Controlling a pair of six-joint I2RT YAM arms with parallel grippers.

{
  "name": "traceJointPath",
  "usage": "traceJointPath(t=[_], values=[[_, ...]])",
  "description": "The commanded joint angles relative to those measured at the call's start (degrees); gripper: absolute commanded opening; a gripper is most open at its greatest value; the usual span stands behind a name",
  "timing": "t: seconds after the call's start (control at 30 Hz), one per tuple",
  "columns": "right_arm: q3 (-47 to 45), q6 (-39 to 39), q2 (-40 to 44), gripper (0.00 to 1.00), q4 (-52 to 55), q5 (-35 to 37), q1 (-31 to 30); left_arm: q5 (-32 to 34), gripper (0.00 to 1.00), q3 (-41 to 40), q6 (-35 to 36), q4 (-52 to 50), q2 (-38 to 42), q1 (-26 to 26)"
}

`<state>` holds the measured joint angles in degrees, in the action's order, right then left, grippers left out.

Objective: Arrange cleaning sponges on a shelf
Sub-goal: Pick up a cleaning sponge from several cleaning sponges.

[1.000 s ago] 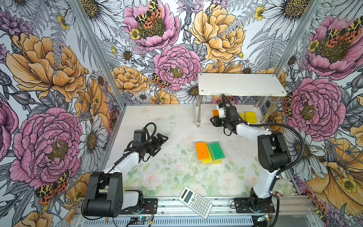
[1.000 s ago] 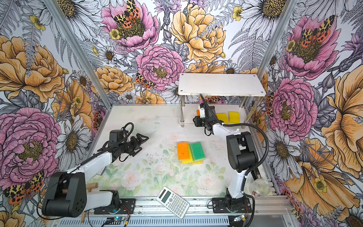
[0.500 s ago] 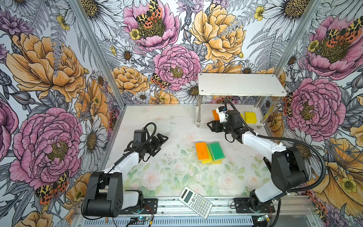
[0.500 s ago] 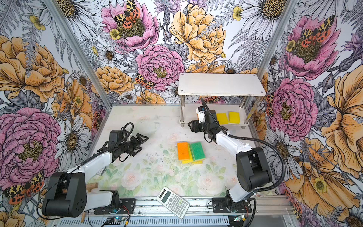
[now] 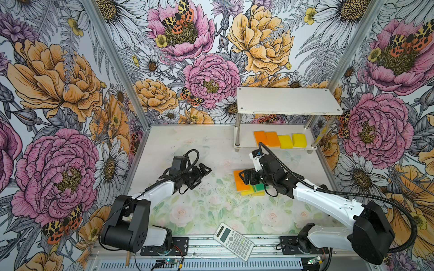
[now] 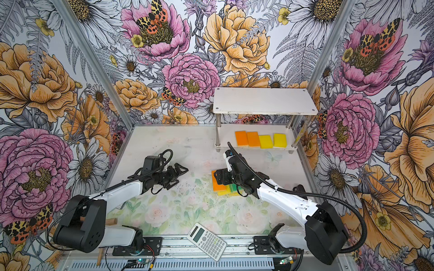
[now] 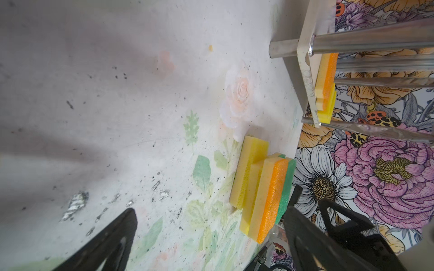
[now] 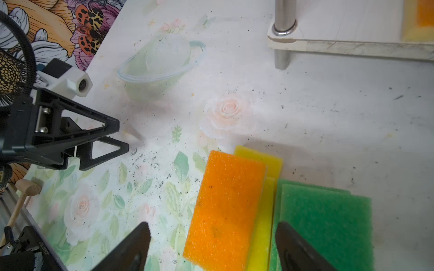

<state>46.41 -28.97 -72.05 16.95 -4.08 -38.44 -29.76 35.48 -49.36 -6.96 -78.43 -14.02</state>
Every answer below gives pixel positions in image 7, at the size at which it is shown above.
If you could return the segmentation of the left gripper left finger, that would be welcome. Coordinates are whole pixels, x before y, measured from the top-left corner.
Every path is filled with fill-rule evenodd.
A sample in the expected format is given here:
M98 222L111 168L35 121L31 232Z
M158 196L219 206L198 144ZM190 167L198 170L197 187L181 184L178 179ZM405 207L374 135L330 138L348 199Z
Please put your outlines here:
M137 225L135 210L126 209L55 270L124 271L130 257Z

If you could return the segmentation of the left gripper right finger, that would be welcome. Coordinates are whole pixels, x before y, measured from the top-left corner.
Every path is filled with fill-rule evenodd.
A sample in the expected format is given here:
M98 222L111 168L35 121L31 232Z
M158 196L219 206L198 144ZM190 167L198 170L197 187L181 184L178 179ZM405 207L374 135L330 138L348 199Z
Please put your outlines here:
M316 260L327 271L368 270L294 207L288 207L284 214L284 228L298 271L317 271Z

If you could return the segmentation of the orange sponge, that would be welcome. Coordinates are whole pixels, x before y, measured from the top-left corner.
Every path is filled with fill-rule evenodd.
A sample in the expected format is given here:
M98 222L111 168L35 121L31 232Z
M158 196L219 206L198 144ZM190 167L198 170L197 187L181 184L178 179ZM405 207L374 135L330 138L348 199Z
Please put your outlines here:
M330 107L331 98L317 98L315 104L318 111L326 111Z
M322 55L314 89L318 99L329 99L331 96L338 56L338 53Z
M285 184L289 160L272 157L264 160L255 196L248 237L261 244L275 225Z

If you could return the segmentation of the orange top sponge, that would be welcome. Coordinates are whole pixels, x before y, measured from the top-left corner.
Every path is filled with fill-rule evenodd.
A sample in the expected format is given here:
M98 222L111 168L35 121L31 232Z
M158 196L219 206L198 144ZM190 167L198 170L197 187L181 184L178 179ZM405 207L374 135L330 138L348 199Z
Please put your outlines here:
M331 98L317 98L315 104L318 111L326 111L330 107Z

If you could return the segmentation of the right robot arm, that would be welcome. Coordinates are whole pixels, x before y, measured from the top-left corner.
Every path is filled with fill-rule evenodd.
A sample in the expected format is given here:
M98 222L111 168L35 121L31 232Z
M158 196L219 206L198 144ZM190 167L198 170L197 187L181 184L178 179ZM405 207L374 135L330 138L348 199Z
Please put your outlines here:
M434 268L434 224L422 229L423 239L396 255L381 234L366 236L373 223L361 214L327 199L319 202L326 233L294 205L302 188L296 185L284 213L284 230L295 269L317 271L431 271Z

